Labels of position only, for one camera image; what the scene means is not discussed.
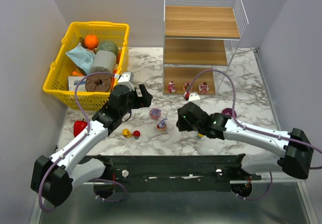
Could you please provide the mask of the purple owl pink cup toy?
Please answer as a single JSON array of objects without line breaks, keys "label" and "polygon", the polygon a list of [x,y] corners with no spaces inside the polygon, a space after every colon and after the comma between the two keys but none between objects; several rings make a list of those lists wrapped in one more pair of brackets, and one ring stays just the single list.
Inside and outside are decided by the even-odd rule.
[{"label": "purple owl pink cup toy", "polygon": [[149,112],[151,119],[158,120],[161,117],[162,110],[159,108],[152,108]]}]

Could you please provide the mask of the purple bunny cupcake toy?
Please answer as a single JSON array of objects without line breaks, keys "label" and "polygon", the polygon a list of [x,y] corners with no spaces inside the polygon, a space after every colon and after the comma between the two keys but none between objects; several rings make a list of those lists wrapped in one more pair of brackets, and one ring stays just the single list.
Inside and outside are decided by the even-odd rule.
[{"label": "purple bunny cupcake toy", "polygon": [[159,131],[165,131],[166,130],[166,128],[167,128],[166,120],[167,120],[167,118],[164,118],[157,124],[157,129]]}]

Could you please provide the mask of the pink strawberry cake toy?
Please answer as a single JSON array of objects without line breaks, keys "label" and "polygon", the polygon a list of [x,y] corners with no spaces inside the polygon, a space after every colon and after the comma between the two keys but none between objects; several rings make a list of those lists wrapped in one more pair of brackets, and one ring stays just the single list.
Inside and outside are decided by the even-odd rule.
[{"label": "pink strawberry cake toy", "polygon": [[198,86],[198,92],[199,92],[199,94],[205,95],[205,94],[208,93],[208,91],[209,91],[209,86],[208,86],[208,84],[206,82],[203,82],[202,84],[200,84]]}]

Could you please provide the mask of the pink bear green flower toy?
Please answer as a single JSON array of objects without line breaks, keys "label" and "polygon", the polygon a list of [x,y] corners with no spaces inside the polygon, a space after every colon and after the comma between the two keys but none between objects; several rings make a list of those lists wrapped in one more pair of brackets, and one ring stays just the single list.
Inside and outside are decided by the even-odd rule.
[{"label": "pink bear green flower toy", "polygon": [[183,85],[183,91],[185,92],[191,92],[192,91],[192,86],[190,82],[185,82]]}]

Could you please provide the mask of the red hair mermaid toy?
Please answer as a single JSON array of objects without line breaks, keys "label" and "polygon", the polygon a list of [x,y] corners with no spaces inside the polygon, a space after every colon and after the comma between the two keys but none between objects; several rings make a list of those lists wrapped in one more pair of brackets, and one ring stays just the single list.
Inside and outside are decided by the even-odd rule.
[{"label": "red hair mermaid toy", "polygon": [[133,135],[133,137],[134,137],[135,139],[139,139],[139,138],[140,138],[140,136],[141,136],[140,131],[138,131],[138,130],[135,130],[135,131],[132,133],[132,135]]}]

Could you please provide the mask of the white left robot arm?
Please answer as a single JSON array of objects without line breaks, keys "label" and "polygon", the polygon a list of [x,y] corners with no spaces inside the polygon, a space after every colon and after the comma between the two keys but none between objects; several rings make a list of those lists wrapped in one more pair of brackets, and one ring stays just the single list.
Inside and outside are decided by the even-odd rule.
[{"label": "white left robot arm", "polygon": [[60,151],[50,157],[40,156],[34,164],[31,189],[38,194],[38,204],[44,212],[42,200],[54,207],[63,204],[76,186],[103,175],[107,165],[99,159],[89,164],[80,161],[99,142],[107,138],[133,109],[149,107],[153,96],[140,84],[141,96],[136,89],[117,85],[110,93],[109,101],[97,111],[87,127]]}]

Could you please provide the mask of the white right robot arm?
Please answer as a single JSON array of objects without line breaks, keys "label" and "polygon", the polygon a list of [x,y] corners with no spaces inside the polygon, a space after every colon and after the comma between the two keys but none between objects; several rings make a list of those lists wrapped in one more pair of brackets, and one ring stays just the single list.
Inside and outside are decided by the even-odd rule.
[{"label": "white right robot arm", "polygon": [[240,141],[266,150],[266,154],[243,157],[240,167],[249,174],[282,171],[296,179],[308,178],[313,148],[301,129],[264,129],[221,113],[209,115],[192,102],[178,109],[176,126],[179,131],[196,131],[208,138]]}]

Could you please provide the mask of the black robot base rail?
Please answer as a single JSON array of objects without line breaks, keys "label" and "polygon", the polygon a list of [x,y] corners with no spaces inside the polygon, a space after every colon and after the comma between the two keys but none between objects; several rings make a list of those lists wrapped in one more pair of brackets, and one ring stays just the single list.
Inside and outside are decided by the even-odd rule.
[{"label": "black robot base rail", "polygon": [[128,192],[229,192],[231,182],[260,180],[231,156],[97,156],[107,165],[104,179],[121,183]]}]

